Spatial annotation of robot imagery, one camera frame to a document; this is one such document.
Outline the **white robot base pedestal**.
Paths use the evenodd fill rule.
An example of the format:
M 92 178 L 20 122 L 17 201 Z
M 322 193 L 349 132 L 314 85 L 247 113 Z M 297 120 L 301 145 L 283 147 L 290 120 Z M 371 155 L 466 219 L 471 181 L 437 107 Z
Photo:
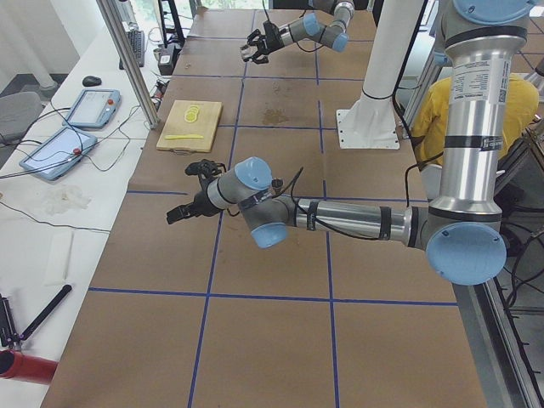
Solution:
M 383 3 L 360 98 L 337 111 L 339 146 L 344 150 L 397 150 L 393 95 L 412 37 L 426 8 L 423 0 Z

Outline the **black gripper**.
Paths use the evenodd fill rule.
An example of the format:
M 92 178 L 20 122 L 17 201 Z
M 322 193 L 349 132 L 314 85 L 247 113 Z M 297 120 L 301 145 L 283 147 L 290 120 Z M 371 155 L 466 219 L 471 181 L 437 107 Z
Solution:
M 259 29 L 254 30 L 247 37 L 248 46 L 257 46 L 258 49 L 252 49 L 254 54 L 252 62 L 254 64 L 268 64 L 269 58 L 267 55 L 277 51 L 283 47 L 279 27 L 269 20 L 263 23 L 264 33 Z
M 190 163 L 184 173 L 188 176 L 199 177 L 201 191 L 195 195 L 193 202 L 169 210 L 166 214 L 167 223 L 174 224 L 184 219 L 200 216 L 212 217 L 220 213 L 221 209 L 212 204 L 207 189 L 215 181 L 215 178 L 224 172 L 225 165 L 220 162 L 202 159 Z

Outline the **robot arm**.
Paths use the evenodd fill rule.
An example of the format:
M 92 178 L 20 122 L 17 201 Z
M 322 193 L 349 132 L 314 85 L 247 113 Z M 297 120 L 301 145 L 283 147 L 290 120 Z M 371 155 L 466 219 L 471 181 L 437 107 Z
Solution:
M 311 8 L 324 11 L 333 17 L 330 24 L 318 21 L 316 14 L 305 14 L 291 23 L 276 25 L 269 19 L 267 11 L 263 31 L 254 30 L 246 44 L 240 47 L 241 59 L 254 64 L 267 64 L 268 56 L 291 44 L 310 39 L 320 46 L 342 52 L 348 41 L 347 30 L 354 17 L 353 1 L 308 1 Z
M 221 171 L 214 161 L 190 164 L 199 179 L 191 203 L 167 213 L 167 222 L 211 217 L 236 207 L 256 245 L 268 248 L 289 228 L 324 230 L 362 241 L 398 241 L 426 254 L 451 283 L 474 286 L 496 277 L 507 260 L 500 234 L 502 211 L 494 199 L 504 145 L 511 59 L 525 44 L 531 1 L 448 1 L 440 5 L 439 46 L 452 64 L 439 193 L 421 206 L 396 210 L 368 197 L 388 188 L 394 167 L 387 157 L 356 166 L 338 164 L 336 180 L 360 181 L 331 199 L 278 190 L 266 161 L 250 157 Z

